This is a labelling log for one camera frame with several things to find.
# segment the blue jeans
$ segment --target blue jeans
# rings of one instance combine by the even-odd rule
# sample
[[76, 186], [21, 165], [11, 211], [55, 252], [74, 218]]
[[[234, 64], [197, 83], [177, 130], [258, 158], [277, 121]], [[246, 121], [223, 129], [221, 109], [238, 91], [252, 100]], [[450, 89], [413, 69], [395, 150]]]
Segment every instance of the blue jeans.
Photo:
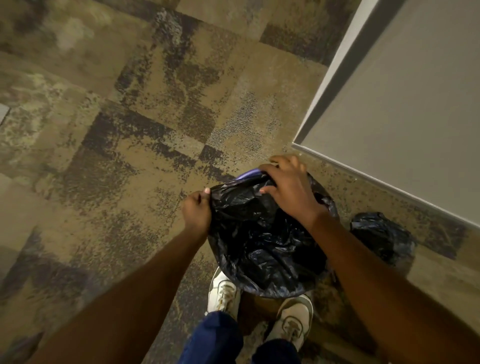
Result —
[[[179, 364], [234, 364], [243, 347], [237, 322], [224, 312], [211, 312], [183, 348]], [[260, 345], [252, 364], [300, 364], [291, 342], [275, 339]]]

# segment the shoe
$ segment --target shoe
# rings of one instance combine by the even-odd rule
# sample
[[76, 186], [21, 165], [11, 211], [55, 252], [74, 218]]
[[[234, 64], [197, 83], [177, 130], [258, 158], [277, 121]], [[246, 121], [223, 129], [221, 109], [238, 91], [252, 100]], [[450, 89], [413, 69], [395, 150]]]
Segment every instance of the shoe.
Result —
[[285, 339], [300, 350], [310, 332], [313, 320], [313, 304], [306, 295], [287, 298], [276, 315], [276, 322], [265, 341]]
[[241, 291], [218, 267], [208, 290], [208, 307], [205, 314], [222, 311], [232, 316], [236, 321], [239, 313], [240, 296]]

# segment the patterned carpet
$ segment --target patterned carpet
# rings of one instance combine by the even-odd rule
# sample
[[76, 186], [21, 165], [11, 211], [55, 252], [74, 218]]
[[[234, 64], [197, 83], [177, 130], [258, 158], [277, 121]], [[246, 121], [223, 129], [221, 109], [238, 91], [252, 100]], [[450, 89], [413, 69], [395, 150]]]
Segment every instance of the patterned carpet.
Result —
[[[151, 257], [181, 230], [186, 194], [291, 151], [359, 2], [6, 0], [0, 352], [48, 337]], [[412, 231], [421, 246], [404, 273], [480, 328], [477, 233], [304, 157], [342, 222], [378, 210]], [[176, 362], [215, 266], [206, 244], [145, 363]], [[319, 325], [374, 352], [338, 284], [327, 279], [314, 297]], [[247, 297], [240, 317], [265, 320], [275, 304]], [[265, 325], [245, 338], [238, 363]], [[315, 344], [301, 354], [340, 361]]]

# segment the hand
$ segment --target hand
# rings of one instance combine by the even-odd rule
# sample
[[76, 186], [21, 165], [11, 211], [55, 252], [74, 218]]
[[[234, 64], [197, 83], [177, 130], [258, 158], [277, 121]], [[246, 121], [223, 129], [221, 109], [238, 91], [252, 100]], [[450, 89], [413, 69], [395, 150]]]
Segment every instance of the hand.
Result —
[[297, 156], [273, 156], [270, 161], [278, 163], [278, 167], [262, 164], [259, 169], [272, 177], [276, 187], [263, 187], [261, 193], [270, 194], [282, 210], [306, 228], [320, 214], [328, 213], [328, 209], [315, 200], [307, 177], [307, 167]]
[[212, 220], [209, 201], [210, 188], [194, 192], [183, 200], [181, 211], [185, 220], [185, 231], [206, 237]]

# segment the black trash bag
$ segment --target black trash bag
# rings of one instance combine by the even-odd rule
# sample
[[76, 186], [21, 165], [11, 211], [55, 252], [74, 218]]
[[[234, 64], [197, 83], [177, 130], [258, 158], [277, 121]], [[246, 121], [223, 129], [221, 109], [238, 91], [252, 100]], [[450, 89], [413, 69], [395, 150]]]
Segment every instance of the black trash bag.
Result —
[[381, 212], [356, 214], [350, 222], [350, 232], [385, 263], [397, 267], [413, 260], [417, 241], [400, 225]]
[[[308, 175], [315, 198], [338, 217], [332, 198]], [[219, 267], [241, 290], [268, 298], [299, 296], [315, 287], [326, 256], [311, 235], [260, 189], [267, 174], [212, 187], [208, 241]]]

